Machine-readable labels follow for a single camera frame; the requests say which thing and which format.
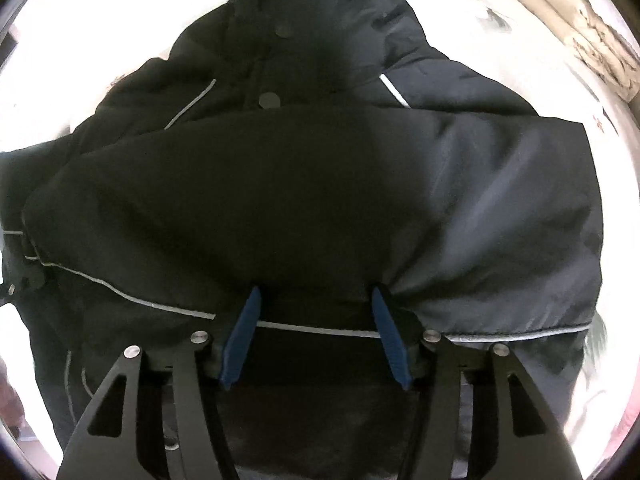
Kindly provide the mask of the floral green bedspread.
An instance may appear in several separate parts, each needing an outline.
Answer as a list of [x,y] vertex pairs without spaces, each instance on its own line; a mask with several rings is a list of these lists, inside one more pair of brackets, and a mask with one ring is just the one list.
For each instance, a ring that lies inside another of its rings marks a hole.
[[[224,0],[25,0],[1,59],[1,147],[76,128],[120,78],[166,58]],[[581,122],[600,179],[605,242],[598,316],[566,425],[586,477],[620,454],[639,413],[639,123],[634,107],[518,0],[411,0],[427,39],[518,92],[546,116]]]

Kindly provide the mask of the black hooded jacket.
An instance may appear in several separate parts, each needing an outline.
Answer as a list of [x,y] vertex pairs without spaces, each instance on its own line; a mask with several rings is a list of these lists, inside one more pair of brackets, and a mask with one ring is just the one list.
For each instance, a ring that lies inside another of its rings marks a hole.
[[418,394],[373,289],[502,341],[563,431],[601,286],[585,129],[431,47],[408,0],[229,0],[73,133],[2,155],[1,231],[46,274],[12,304],[64,453],[127,347],[259,290],[219,393],[235,479],[401,479]]

